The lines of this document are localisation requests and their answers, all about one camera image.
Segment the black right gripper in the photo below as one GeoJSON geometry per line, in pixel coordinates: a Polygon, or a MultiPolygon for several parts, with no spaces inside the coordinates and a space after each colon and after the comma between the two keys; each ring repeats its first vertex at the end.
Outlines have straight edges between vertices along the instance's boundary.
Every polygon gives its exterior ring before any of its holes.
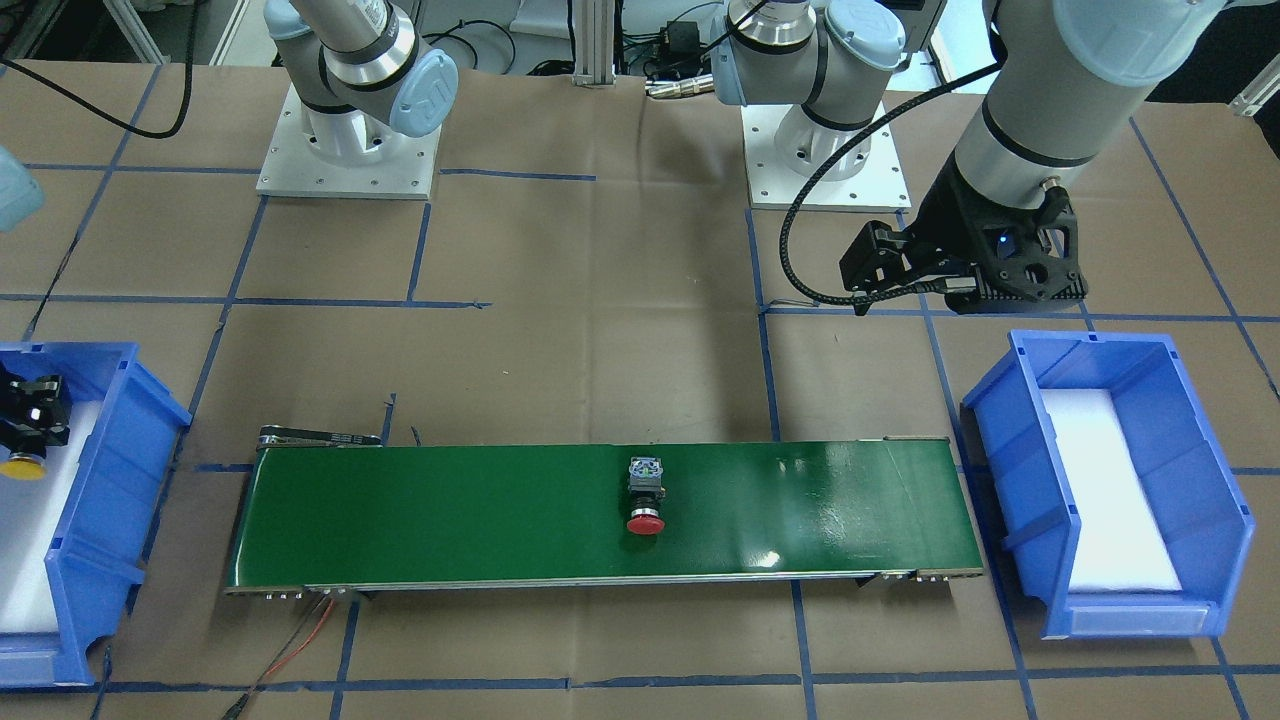
{"type": "Polygon", "coordinates": [[[63,375],[26,380],[1,365],[1,445],[10,451],[61,447],[70,438],[70,397],[63,375]]]}

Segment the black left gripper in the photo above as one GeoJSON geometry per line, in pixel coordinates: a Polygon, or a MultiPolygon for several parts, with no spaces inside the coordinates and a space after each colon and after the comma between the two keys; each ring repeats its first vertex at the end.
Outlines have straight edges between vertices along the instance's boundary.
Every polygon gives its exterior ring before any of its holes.
{"type": "Polygon", "coordinates": [[[905,231],[868,222],[838,269],[845,290],[870,300],[855,305],[856,316],[873,304],[916,292],[906,260],[919,274],[975,279],[974,290],[947,297],[957,314],[1059,310],[1088,293],[1076,241],[1076,214],[1064,187],[1050,186],[1038,208],[1006,208],[946,165],[905,231]]]}

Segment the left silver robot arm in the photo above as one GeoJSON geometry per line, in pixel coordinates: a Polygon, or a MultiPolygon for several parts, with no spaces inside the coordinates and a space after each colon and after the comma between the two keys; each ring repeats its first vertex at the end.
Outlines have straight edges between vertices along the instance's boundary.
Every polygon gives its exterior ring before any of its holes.
{"type": "Polygon", "coordinates": [[[788,283],[858,314],[913,293],[943,295],[957,314],[995,314],[1085,299],[1070,184],[1233,3],[987,1],[992,63],[887,111],[879,104],[906,33],[883,4],[722,8],[710,46],[717,97],[788,109],[782,145],[803,177],[780,228],[788,283]],[[790,247],[806,197],[855,172],[855,154],[891,120],[983,78],[991,86],[914,220],[901,231],[864,224],[838,260],[841,295],[806,284],[790,247]]]}

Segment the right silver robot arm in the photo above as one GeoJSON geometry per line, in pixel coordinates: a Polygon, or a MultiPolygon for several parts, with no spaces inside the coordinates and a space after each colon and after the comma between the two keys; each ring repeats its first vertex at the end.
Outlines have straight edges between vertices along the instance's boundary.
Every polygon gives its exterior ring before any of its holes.
{"type": "Polygon", "coordinates": [[[3,338],[134,341],[204,348],[212,397],[195,382],[192,459],[220,459],[216,420],[255,427],[269,406],[301,416],[355,402],[365,429],[371,348],[352,324],[416,307],[361,284],[408,256],[410,215],[428,204],[338,199],[347,174],[394,183],[394,159],[439,129],[460,83],[389,1],[270,1],[283,68],[154,69],[5,61],[3,142],[15,154],[3,206],[3,338]]]}

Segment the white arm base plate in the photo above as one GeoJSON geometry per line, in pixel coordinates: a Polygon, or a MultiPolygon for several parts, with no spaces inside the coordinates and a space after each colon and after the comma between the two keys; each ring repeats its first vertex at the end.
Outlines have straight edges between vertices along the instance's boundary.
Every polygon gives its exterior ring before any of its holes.
{"type": "Polygon", "coordinates": [[[256,190],[269,197],[428,201],[442,135],[438,128],[408,137],[360,110],[320,113],[289,87],[256,190]]]}
{"type": "MultiPolygon", "coordinates": [[[[741,110],[750,206],[785,210],[813,173],[854,136],[813,123],[799,105],[741,110]]],[[[805,197],[817,211],[893,213],[913,206],[890,128],[840,158],[805,197]]]]}

